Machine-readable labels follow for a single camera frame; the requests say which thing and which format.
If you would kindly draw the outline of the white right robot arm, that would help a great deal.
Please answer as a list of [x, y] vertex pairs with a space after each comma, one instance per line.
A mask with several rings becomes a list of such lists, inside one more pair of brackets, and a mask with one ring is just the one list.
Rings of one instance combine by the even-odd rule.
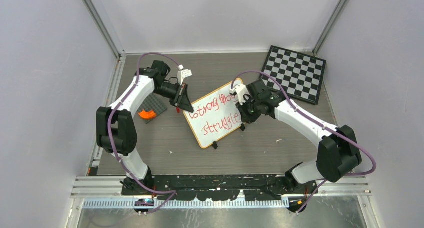
[[299, 193], [315, 180], [336, 183], [362, 163], [352, 128], [337, 127], [318, 119], [287, 99], [282, 91], [267, 87], [262, 80], [232, 85], [230, 94], [238, 99], [236, 108], [243, 123], [252, 124], [262, 115], [269, 116], [289, 125], [317, 148], [316, 159], [301, 162], [284, 174], [282, 182], [291, 193]]

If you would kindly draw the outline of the white whiteboard orange frame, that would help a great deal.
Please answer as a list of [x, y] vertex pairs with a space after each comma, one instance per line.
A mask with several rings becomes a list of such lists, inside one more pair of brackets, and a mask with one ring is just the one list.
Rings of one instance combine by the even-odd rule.
[[183, 114], [202, 149], [216, 147], [217, 142], [239, 129], [242, 118], [236, 107], [238, 98], [230, 95], [229, 82], [192, 103], [194, 112]]

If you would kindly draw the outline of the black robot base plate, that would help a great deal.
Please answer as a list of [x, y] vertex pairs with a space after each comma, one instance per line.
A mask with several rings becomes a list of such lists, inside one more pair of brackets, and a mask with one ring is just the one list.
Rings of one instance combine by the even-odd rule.
[[151, 195], [165, 201], [170, 191], [176, 194], [173, 201], [235, 201], [244, 197], [248, 202], [277, 201], [283, 195], [299, 195], [305, 198], [317, 187], [315, 181], [292, 184], [284, 175], [230, 174], [230, 175], [156, 175], [147, 183], [154, 192], [147, 191], [128, 177], [121, 180], [122, 195]]

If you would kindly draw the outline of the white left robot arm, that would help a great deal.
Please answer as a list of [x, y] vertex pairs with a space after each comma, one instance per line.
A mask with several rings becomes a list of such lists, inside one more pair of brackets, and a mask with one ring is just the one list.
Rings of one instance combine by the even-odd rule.
[[163, 61], [153, 61], [151, 67], [139, 68], [125, 92], [108, 107], [96, 111], [96, 143], [111, 154], [126, 172], [124, 183], [141, 195], [148, 195], [154, 187], [150, 167], [137, 151], [138, 134], [134, 117], [151, 94], [169, 99], [171, 106], [192, 113], [188, 85], [167, 80], [170, 67]]

